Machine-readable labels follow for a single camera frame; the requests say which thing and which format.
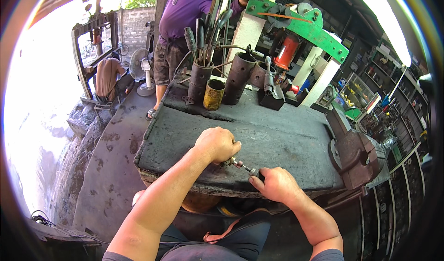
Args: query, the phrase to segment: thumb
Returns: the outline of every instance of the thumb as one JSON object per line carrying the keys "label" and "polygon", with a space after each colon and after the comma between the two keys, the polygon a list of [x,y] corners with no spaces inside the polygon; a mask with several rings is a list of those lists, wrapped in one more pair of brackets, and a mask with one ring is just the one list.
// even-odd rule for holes
{"label": "thumb", "polygon": [[264,190],[264,182],[262,182],[259,178],[256,176],[250,176],[248,178],[248,181],[255,187],[259,192],[262,193]]}
{"label": "thumb", "polygon": [[235,155],[237,152],[241,150],[242,143],[241,142],[235,142],[233,143],[232,147],[232,153],[231,155]]}

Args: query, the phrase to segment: orange cord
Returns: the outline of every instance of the orange cord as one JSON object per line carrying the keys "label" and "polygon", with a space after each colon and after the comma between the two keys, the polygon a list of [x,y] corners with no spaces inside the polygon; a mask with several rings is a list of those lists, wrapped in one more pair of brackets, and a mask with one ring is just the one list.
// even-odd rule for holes
{"label": "orange cord", "polygon": [[259,12],[257,13],[258,15],[265,15],[265,16],[274,16],[274,17],[281,17],[281,18],[287,18],[287,19],[293,19],[293,20],[299,20],[299,21],[304,21],[304,22],[308,22],[308,23],[313,23],[310,20],[305,20],[305,19],[301,19],[301,18],[296,18],[293,16],[286,16],[286,15],[281,15],[281,14],[273,14],[273,13],[264,13],[264,12]]}

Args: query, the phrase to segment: gray t-shirt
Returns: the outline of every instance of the gray t-shirt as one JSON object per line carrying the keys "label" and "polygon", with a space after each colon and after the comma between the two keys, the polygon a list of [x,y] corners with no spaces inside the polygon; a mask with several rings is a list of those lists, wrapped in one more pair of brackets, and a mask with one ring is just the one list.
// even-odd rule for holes
{"label": "gray t-shirt", "polygon": [[[246,261],[233,251],[219,245],[184,245],[165,254],[162,261]],[[102,261],[133,261],[123,255],[105,252]],[[318,253],[312,261],[344,261],[344,256],[337,249],[328,249]]]}

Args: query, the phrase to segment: purple long-sleeve shirt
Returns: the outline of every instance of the purple long-sleeve shirt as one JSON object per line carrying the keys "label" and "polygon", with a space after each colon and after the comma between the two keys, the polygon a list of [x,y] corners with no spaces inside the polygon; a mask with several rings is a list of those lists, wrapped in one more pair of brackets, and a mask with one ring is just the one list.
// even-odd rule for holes
{"label": "purple long-sleeve shirt", "polygon": [[[196,18],[210,12],[212,0],[177,0],[175,5],[173,1],[168,0],[159,23],[159,41],[164,46],[168,38],[183,37],[186,27],[191,27],[195,32]],[[244,10],[238,0],[233,1],[230,7],[233,10],[232,16]]]}

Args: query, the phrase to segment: camouflage shorts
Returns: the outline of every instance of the camouflage shorts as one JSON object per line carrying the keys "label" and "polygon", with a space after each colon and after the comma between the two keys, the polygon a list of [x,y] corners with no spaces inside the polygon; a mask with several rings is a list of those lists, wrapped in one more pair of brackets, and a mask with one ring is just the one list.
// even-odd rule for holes
{"label": "camouflage shorts", "polygon": [[154,81],[157,86],[168,86],[173,80],[174,70],[185,56],[179,48],[172,45],[169,46],[168,52],[165,50],[166,47],[158,41],[154,49]]}

